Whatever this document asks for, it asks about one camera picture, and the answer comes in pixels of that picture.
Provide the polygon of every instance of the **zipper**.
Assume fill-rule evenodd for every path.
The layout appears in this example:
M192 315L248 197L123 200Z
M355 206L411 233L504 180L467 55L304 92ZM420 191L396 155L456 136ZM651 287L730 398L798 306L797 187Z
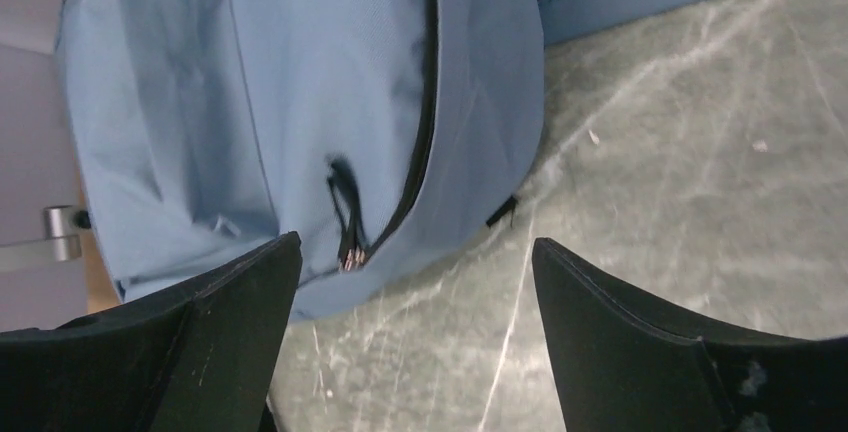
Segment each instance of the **zipper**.
M342 228L342 236L339 243L339 270L351 271L364 266L368 260L379 250L380 246L388 239L400 225L415 205L421 186L424 183L424 174L427 171L427 163L430 160L430 149L433 144L433 134L436 127L436 90L438 76L438 53L439 53L439 17L438 0L426 0L426 31L425 31L425 56L424 56L424 93L421 100L421 118L419 119L418 135L410 157L409 172L403 185L398 206L389 218L382 233L369 243L365 237L362 223L362 210L359 201L359 192L356 179L350 167L341 159L330 163L331 175L327 179L330 194L333 197L333 207ZM348 206L348 217L345 220L338 203L344 199Z

